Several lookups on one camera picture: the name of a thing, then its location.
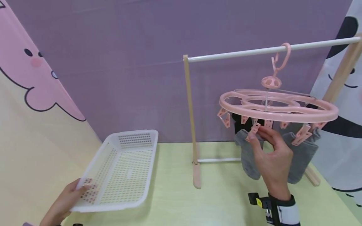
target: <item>hand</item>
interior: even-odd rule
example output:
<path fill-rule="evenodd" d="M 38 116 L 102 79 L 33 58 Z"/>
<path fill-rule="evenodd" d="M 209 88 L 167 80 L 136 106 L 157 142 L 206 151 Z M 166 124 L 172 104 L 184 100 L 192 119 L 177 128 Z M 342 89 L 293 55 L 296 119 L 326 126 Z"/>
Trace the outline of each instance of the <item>hand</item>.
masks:
<path fill-rule="evenodd" d="M 256 166 L 269 193 L 279 200 L 288 201 L 291 195 L 287 183 L 293 152 L 277 131 L 260 126 L 258 134 L 272 144 L 274 151 L 268 154 L 265 153 L 256 136 L 249 134 Z"/>
<path fill-rule="evenodd" d="M 76 190 L 76 186 L 80 179 L 68 184 L 61 192 L 59 197 L 45 214 L 40 226 L 57 226 L 70 215 L 70 209 L 78 202 L 80 196 L 86 192 L 90 186 L 83 186 Z"/>

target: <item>purple wall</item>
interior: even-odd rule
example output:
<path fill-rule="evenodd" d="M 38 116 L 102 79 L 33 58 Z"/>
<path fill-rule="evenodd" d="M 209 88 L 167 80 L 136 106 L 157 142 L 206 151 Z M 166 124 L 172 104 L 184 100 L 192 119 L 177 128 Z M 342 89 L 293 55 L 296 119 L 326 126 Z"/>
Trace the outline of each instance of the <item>purple wall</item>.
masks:
<path fill-rule="evenodd" d="M 351 0 L 8 0 L 70 96 L 103 140 L 156 129 L 191 141 L 182 55 L 334 39 Z M 329 48 L 291 54 L 282 89 L 309 93 Z M 231 140 L 219 96 L 262 88 L 259 55 L 190 65 L 198 141 Z"/>

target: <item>grey sock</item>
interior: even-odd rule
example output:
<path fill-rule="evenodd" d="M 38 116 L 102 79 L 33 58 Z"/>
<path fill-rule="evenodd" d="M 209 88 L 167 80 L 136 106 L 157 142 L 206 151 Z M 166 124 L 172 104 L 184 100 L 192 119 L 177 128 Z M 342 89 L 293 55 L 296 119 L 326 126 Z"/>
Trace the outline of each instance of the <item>grey sock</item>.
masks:
<path fill-rule="evenodd" d="M 254 152 L 251 147 L 251 144 L 245 139 L 248 136 L 248 132 L 244 129 L 237 132 L 234 137 L 235 143 L 241 146 L 241 164 L 245 173 L 254 180 L 260 178 L 260 172 L 255 164 Z M 258 140 L 260 141 L 260 146 L 263 148 L 264 140 L 257 135 Z"/>
<path fill-rule="evenodd" d="M 318 146 L 314 143 L 320 138 L 319 129 L 314 129 L 312 135 L 298 146 L 292 145 L 292 141 L 295 139 L 295 134 L 302 127 L 302 123 L 293 123 L 288 125 L 286 129 L 282 129 L 284 132 L 288 129 L 288 133 L 283 133 L 283 139 L 288 147 L 293 151 L 292 164 L 290 166 L 288 182 L 291 184 L 298 183 L 307 169 L 310 161 L 316 153 Z"/>

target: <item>wrist strap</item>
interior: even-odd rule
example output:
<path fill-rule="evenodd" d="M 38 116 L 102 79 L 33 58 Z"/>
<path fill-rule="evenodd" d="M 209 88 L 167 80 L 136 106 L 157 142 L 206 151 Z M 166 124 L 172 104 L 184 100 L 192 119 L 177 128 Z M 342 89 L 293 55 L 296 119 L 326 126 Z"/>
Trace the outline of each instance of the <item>wrist strap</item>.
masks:
<path fill-rule="evenodd" d="M 263 198 L 260 198 L 258 193 L 249 193 L 248 196 L 250 204 L 266 210 L 267 223 L 275 226 L 300 225 L 299 211 L 293 195 L 288 201 L 279 200 L 270 194 Z"/>

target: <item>white plastic basket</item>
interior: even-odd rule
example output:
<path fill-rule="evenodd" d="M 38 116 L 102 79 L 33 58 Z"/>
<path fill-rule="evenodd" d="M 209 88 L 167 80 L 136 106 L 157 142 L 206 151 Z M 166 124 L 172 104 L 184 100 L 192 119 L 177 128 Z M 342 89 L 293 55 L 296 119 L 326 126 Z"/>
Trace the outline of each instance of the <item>white plastic basket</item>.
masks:
<path fill-rule="evenodd" d="M 71 211 L 103 212 L 141 205 L 150 186 L 157 140 L 156 130 L 109 135 L 77 185 L 77 189 L 86 184 L 92 187 Z"/>

